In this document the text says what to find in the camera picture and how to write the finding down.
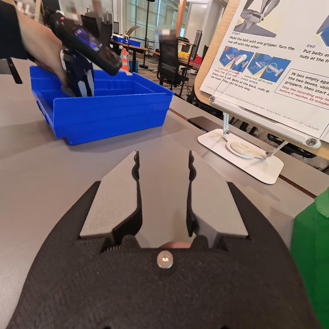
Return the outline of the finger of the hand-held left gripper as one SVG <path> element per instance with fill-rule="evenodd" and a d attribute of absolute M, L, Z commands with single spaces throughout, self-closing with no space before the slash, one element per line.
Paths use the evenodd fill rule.
<path fill-rule="evenodd" d="M 76 73 L 77 70 L 77 61 L 76 61 L 76 54 L 71 50 L 61 50 L 61 61 L 62 67 L 65 72 L 66 76 L 66 84 L 63 90 L 66 94 L 72 97 L 81 97 L 81 91 L 79 87 L 79 79 L 78 74 Z"/>
<path fill-rule="evenodd" d="M 80 59 L 77 64 L 77 96 L 94 96 L 94 70 L 88 59 Z"/>

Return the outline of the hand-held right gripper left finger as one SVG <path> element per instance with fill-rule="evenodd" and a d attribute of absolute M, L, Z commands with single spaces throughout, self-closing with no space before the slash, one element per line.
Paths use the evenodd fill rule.
<path fill-rule="evenodd" d="M 143 223 L 139 167 L 139 151 L 134 150 L 102 178 L 81 239 L 106 237 L 111 245 L 120 245 L 125 236 L 139 232 Z"/>

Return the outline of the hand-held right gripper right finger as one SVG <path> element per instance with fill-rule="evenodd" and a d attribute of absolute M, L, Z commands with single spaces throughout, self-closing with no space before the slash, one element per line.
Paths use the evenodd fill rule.
<path fill-rule="evenodd" d="M 203 235 L 209 247 L 222 237 L 248 236 L 227 181 L 195 151 L 188 155 L 186 226 L 189 237 Z"/>

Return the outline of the blue plastic bin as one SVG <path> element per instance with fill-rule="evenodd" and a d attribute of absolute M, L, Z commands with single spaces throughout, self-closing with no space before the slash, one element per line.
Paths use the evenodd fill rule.
<path fill-rule="evenodd" d="M 31 89 L 56 138 L 70 145 L 162 126 L 174 92 L 137 73 L 94 70 L 94 97 L 69 97 L 57 76 L 30 66 Z"/>

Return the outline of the green plastic bin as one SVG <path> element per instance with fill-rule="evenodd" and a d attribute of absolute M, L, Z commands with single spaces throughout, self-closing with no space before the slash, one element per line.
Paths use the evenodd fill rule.
<path fill-rule="evenodd" d="M 329 189 L 294 219 L 290 253 L 297 264 L 312 307 L 329 328 Z"/>

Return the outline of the person's left forearm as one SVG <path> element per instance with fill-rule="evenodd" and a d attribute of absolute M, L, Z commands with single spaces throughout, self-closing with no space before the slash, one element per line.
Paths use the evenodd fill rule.
<path fill-rule="evenodd" d="M 27 60 L 19 20 L 12 4 L 0 1 L 0 59 L 16 58 Z"/>

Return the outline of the person's left hand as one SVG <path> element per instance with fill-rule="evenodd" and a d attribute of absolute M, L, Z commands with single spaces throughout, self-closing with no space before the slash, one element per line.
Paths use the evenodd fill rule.
<path fill-rule="evenodd" d="M 50 28 L 32 20 L 21 12 L 17 12 L 17 16 L 23 45 L 27 52 L 35 58 L 35 64 L 55 74 L 62 83 L 62 91 L 74 97 L 74 93 L 68 87 L 60 56 L 63 49 L 62 42 Z"/>

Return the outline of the orange traffic cone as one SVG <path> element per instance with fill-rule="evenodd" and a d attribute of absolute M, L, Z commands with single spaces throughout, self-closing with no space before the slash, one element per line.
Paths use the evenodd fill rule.
<path fill-rule="evenodd" d="M 129 73 L 129 61 L 127 58 L 127 50 L 124 47 L 121 51 L 122 70 Z"/>

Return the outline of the blue storage tray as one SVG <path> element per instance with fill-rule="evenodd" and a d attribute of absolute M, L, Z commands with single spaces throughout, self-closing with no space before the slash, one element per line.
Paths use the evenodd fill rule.
<path fill-rule="evenodd" d="M 131 46 L 141 47 L 141 43 L 139 41 L 131 40 L 123 38 L 122 36 L 113 35 L 112 36 L 113 41 L 123 43 L 123 44 L 129 44 Z"/>

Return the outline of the wooden book stand white base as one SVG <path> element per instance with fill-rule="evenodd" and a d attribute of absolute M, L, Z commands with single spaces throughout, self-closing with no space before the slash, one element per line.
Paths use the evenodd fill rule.
<path fill-rule="evenodd" d="M 222 111 L 224 115 L 223 128 L 199 136 L 198 142 L 257 180 L 265 184 L 274 184 L 284 166 L 283 162 L 274 154 L 288 143 L 299 146 L 304 150 L 310 149 L 312 153 L 317 154 L 320 148 L 328 146 L 328 126 L 324 131 L 324 138 L 314 138 L 311 135 L 302 133 L 301 131 L 248 111 L 231 102 L 222 100 L 220 97 L 215 97 L 214 94 L 201 91 L 200 87 L 211 68 L 213 60 L 239 4 L 240 1 L 228 2 L 197 75 L 195 82 L 197 96 L 203 102 Z M 253 124 L 256 127 L 266 129 L 275 136 L 280 137 L 283 142 L 272 151 L 265 151 L 262 148 L 254 146 L 250 142 L 230 132 L 229 115 Z"/>

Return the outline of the black floor lamp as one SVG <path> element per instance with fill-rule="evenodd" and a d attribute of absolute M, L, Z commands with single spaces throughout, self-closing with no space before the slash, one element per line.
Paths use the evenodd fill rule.
<path fill-rule="evenodd" d="M 148 20 L 149 20 L 149 8 L 150 8 L 150 3 L 155 2 L 155 0 L 147 0 L 147 11 L 146 11 L 146 27 L 145 27 L 145 38 L 144 38 L 144 48 L 145 50 L 143 51 L 143 64 L 140 65 L 141 68 L 143 69 L 148 69 L 148 66 L 145 63 L 146 59 L 146 44 L 147 44 L 147 31 L 148 31 Z"/>

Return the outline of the black office chair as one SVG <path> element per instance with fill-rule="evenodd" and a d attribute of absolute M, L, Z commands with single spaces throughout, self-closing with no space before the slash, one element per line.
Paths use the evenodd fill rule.
<path fill-rule="evenodd" d="M 170 90 L 173 87 L 181 86 L 181 91 L 185 81 L 188 81 L 187 71 L 191 66 L 185 66 L 180 73 L 180 66 L 178 58 L 178 39 L 169 36 L 161 36 L 159 39 L 160 56 L 157 70 L 157 78 L 159 84 L 163 83 L 170 85 Z"/>

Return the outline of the printed instruction sheet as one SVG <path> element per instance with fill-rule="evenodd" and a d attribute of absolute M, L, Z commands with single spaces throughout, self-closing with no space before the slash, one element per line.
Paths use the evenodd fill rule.
<path fill-rule="evenodd" d="M 328 12 L 328 0 L 240 1 L 201 91 L 324 138 Z"/>

